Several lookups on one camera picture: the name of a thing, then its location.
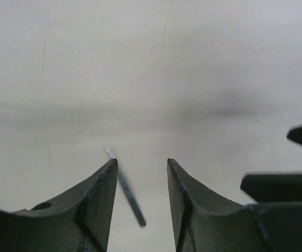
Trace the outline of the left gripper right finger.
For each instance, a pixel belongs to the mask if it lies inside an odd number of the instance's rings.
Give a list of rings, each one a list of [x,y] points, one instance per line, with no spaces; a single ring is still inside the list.
[[[176,251],[302,251],[302,202],[242,205],[168,159]]]

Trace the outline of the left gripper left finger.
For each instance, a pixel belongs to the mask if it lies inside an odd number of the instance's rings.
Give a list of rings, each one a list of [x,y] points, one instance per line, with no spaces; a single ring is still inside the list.
[[[32,209],[0,209],[0,251],[107,251],[118,162]]]

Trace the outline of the steel tweezers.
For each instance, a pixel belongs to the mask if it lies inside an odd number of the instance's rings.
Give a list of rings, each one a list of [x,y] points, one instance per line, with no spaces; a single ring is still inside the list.
[[[141,211],[141,208],[137,202],[137,199],[134,195],[134,192],[131,188],[131,186],[129,185],[128,179],[124,173],[124,170],[122,169],[121,165],[119,164],[118,161],[118,173],[117,173],[117,178],[118,178],[118,182],[122,188],[122,191],[125,195],[125,198],[139,224],[139,226],[141,228],[146,227],[147,222],[146,219]]]

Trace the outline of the beige cloth wrap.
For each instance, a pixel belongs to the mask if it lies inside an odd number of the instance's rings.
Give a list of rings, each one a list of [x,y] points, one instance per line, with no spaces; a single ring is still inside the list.
[[[302,1],[0,1],[0,208],[119,160],[109,251],[174,251],[166,162],[242,204],[302,171]]]

